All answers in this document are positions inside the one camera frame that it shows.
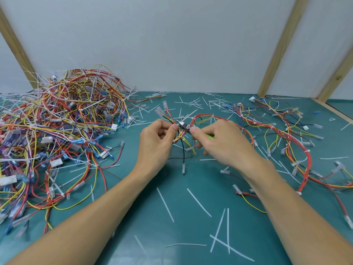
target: fingernail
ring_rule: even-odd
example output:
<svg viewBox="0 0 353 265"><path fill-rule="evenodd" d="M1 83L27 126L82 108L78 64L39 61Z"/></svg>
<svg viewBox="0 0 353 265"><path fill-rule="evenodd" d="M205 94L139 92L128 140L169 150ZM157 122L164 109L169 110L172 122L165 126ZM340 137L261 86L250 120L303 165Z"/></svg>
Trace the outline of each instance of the fingernail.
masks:
<svg viewBox="0 0 353 265"><path fill-rule="evenodd" d="M194 134L197 129L198 129L198 127L192 126L192 127L190 128L190 133L191 133L191 134Z"/></svg>

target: left hand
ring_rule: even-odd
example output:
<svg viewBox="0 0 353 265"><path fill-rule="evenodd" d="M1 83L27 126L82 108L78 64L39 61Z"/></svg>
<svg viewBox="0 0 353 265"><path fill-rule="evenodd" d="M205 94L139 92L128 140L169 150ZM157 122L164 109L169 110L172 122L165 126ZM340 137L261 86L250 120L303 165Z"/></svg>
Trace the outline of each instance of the left hand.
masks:
<svg viewBox="0 0 353 265"><path fill-rule="evenodd" d="M153 178L168 160L178 125L161 119L144 128L140 134L136 170Z"/></svg>

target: forearm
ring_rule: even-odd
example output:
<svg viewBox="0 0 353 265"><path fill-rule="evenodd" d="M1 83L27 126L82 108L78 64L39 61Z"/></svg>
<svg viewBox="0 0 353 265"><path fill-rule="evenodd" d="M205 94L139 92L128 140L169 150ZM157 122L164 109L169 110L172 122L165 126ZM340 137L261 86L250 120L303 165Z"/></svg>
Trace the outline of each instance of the forearm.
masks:
<svg viewBox="0 0 353 265"><path fill-rule="evenodd" d="M94 264L132 203L152 178L133 170L115 187L22 251L7 265Z"/></svg>
<svg viewBox="0 0 353 265"><path fill-rule="evenodd" d="M294 265L353 264L350 243L280 177L271 162L260 161L243 175Z"/></svg>

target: wooden strip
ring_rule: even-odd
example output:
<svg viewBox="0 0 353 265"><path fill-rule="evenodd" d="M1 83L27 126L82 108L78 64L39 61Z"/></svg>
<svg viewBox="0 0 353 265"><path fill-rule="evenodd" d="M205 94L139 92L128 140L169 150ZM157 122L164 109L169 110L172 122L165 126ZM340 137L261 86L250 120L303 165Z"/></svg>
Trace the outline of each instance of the wooden strip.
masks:
<svg viewBox="0 0 353 265"><path fill-rule="evenodd" d="M37 75L33 69L32 64L24 52L19 40L17 39L15 33L13 32L9 22L7 21L5 14L0 7L0 32L4 37L6 43L10 47L12 53L14 54L18 64L23 70L25 76L29 80L33 88L37 88Z"/></svg>
<svg viewBox="0 0 353 265"><path fill-rule="evenodd" d="M343 114L342 112L336 110L334 107L330 106L329 104L326 104L325 102L317 99L317 98L312 98L313 101L316 101L317 103L319 103L320 105L324 106L326 109L329 109L330 111L332 111L334 114L338 115L339 117L341 117L342 119L346 120L347 122L353 124L353 119L351 119L350 117L348 117L347 115Z"/></svg>
<svg viewBox="0 0 353 265"><path fill-rule="evenodd" d="M335 73L331 76L330 80L321 90L317 97L318 100L326 102L332 93L336 90L342 80L346 77L348 72L353 67L353 47L347 53L345 59L341 62Z"/></svg>
<svg viewBox="0 0 353 265"><path fill-rule="evenodd" d="M288 18L282 36L278 41L276 50L272 56L270 64L267 67L266 74L257 93L261 98L266 95L267 90L269 89L272 80L275 77L281 60L289 46L289 43L294 35L295 30L297 29L298 23L302 18L308 3L309 0L297 0L294 4L293 10Z"/></svg>

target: white wall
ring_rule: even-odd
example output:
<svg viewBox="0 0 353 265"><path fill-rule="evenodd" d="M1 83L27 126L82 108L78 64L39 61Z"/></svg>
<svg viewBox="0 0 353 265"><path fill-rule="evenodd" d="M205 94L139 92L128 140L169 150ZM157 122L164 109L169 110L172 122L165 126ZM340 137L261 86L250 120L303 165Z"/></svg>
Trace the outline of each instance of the white wall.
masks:
<svg viewBox="0 0 353 265"><path fill-rule="evenodd" d="M353 100L353 69L342 80L330 98Z"/></svg>
<svg viewBox="0 0 353 265"><path fill-rule="evenodd" d="M353 0L311 0L268 94L317 97L353 44Z"/></svg>
<svg viewBox="0 0 353 265"><path fill-rule="evenodd" d="M26 93L32 89L15 56L0 34L0 93Z"/></svg>
<svg viewBox="0 0 353 265"><path fill-rule="evenodd" d="M139 90L257 93L295 0L0 0L43 75L102 63Z"/></svg>

